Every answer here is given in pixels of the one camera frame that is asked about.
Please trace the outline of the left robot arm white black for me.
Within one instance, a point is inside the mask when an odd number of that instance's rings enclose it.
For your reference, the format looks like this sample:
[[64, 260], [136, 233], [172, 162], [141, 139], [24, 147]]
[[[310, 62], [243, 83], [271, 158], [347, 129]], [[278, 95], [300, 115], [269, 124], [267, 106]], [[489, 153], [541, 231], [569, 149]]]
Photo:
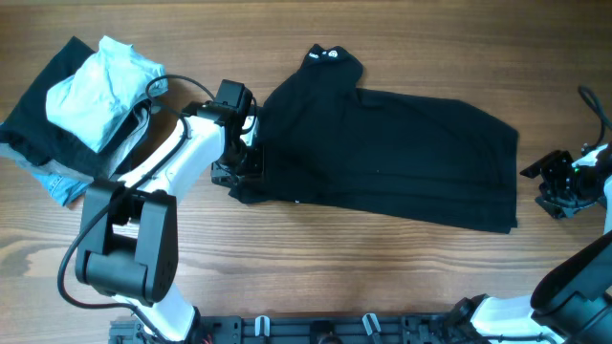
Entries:
[[65, 258], [79, 283], [110, 297], [108, 308], [136, 316], [145, 343], [205, 343], [200, 313], [174, 282], [179, 261], [177, 207], [213, 165], [236, 179], [255, 153], [255, 116], [186, 116], [133, 171], [95, 181], [86, 193], [81, 227]]

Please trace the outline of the black polo shirt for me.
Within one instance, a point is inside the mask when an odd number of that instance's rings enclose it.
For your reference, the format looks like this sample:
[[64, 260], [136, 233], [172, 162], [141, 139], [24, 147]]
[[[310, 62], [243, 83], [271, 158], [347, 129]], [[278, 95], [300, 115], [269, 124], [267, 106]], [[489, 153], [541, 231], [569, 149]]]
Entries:
[[258, 112], [262, 180], [230, 195], [515, 228], [516, 130], [461, 100], [363, 89], [362, 73], [342, 47], [312, 47]]

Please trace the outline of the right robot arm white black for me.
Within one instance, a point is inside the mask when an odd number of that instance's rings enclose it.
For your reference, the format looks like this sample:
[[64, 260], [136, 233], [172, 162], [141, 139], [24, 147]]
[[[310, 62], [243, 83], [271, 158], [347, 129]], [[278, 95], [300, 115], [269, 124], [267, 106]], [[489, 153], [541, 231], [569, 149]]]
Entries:
[[[611, 205], [611, 146], [586, 147], [578, 160], [553, 151], [521, 172], [541, 178], [537, 203], [555, 219]], [[445, 328], [456, 343], [608, 343], [611, 340], [611, 222], [603, 234], [551, 270], [533, 293], [465, 298]]]

